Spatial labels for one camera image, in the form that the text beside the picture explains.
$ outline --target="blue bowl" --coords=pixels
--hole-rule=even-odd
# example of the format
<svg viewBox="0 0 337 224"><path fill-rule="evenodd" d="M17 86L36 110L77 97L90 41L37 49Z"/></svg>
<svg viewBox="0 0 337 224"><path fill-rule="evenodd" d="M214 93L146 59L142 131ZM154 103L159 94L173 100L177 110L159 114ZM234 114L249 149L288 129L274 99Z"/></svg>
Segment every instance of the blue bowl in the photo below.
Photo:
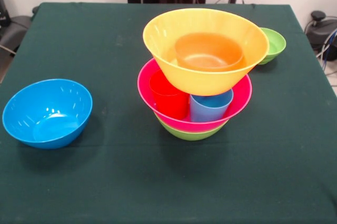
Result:
<svg viewBox="0 0 337 224"><path fill-rule="evenodd" d="M31 84L6 104L6 131L22 143L40 149L70 144L85 128L93 107L90 92L66 79Z"/></svg>

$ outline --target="blue cup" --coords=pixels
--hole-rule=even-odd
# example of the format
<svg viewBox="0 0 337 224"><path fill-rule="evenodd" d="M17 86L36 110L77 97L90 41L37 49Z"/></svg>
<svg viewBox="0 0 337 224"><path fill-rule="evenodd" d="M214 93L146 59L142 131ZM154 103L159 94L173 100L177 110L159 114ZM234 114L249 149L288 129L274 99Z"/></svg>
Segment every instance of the blue cup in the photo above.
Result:
<svg viewBox="0 0 337 224"><path fill-rule="evenodd" d="M233 90L215 96L190 95L192 122L208 122L222 119L234 97Z"/></svg>

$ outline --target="yellow bowl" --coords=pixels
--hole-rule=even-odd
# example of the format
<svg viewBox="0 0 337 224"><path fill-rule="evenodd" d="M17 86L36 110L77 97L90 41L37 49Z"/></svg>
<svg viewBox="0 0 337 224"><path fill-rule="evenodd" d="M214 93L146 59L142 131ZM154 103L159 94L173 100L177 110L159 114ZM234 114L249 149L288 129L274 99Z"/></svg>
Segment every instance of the yellow bowl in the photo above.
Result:
<svg viewBox="0 0 337 224"><path fill-rule="evenodd" d="M223 72L190 70L177 64L176 41L189 33L215 33L236 41L242 48L243 66ZM176 88L194 95L218 95L231 89L261 62L269 42L263 31L240 16L205 8L178 9L152 19L144 28L143 39L166 78Z"/></svg>

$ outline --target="red cup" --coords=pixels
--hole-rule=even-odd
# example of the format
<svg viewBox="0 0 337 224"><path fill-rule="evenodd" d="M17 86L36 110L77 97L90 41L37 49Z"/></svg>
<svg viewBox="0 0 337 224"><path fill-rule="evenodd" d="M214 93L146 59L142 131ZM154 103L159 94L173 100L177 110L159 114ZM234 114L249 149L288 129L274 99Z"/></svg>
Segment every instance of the red cup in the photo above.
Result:
<svg viewBox="0 0 337 224"><path fill-rule="evenodd" d="M182 120L189 111L189 95L174 87L163 71L155 72L149 81L157 110L166 116Z"/></svg>

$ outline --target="floor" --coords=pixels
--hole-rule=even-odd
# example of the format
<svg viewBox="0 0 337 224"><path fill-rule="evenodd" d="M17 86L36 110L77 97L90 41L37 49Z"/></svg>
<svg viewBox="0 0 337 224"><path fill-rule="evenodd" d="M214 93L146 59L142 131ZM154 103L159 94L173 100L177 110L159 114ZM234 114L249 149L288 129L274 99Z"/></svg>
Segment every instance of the floor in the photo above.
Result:
<svg viewBox="0 0 337 224"><path fill-rule="evenodd" d="M326 68L325 68L325 74L329 74L332 72L336 72L337 71L337 60L333 61L333 62L328 62L326 64ZM326 76L330 82L330 85L332 86L336 96L337 96L337 72L331 75L327 75Z"/></svg>

